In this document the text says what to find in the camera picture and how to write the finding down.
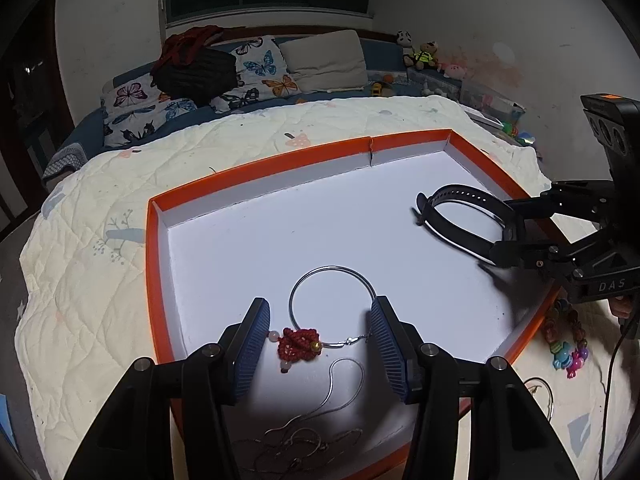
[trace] wooden headboard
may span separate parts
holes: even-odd
[[[336,30],[355,30],[358,36],[367,40],[388,41],[395,43],[396,37],[393,34],[384,32],[374,32],[373,30],[363,30],[361,28],[351,29],[349,27],[327,27],[324,25],[266,25],[263,27],[233,27],[226,28],[222,43],[234,40],[245,40],[271,34],[272,36],[315,36],[326,34]]]

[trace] black watch strap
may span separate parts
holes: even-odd
[[[444,239],[490,262],[493,261],[490,254],[494,243],[453,224],[436,210],[437,205],[445,202],[462,202],[488,211],[503,225],[502,240],[504,241],[522,240],[525,235],[524,221],[511,207],[495,196],[474,187],[450,184],[441,187],[428,198],[420,193],[416,202],[420,212],[418,221],[421,224],[426,222]]]

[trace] bead bracelet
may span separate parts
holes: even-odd
[[[574,335],[575,350],[571,352],[571,345],[567,341],[560,342],[556,323],[560,317],[566,316]],[[582,368],[589,357],[586,332],[578,320],[578,311],[565,298],[557,299],[548,310],[540,328],[549,344],[549,351],[554,355],[553,366],[556,370],[566,370],[568,379],[573,379],[577,370]]]

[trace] red cloth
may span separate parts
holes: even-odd
[[[174,34],[169,36],[162,46],[162,54],[160,59],[156,61],[151,69],[151,75],[162,65],[171,60],[171,63],[177,66],[187,66],[193,62],[198,51],[205,46],[219,40],[222,37],[224,29],[217,25],[207,25],[206,27],[191,27],[182,34]],[[180,50],[188,47],[184,60],[180,59]]]
[[[315,328],[301,328],[295,331],[286,328],[282,331],[282,337],[278,338],[278,356],[290,363],[300,360],[311,361],[321,353],[312,351],[312,341],[320,341]]]

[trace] panda plush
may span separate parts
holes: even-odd
[[[402,61],[405,66],[415,64],[415,49],[411,45],[411,35],[406,30],[398,30],[396,43],[402,47]]]

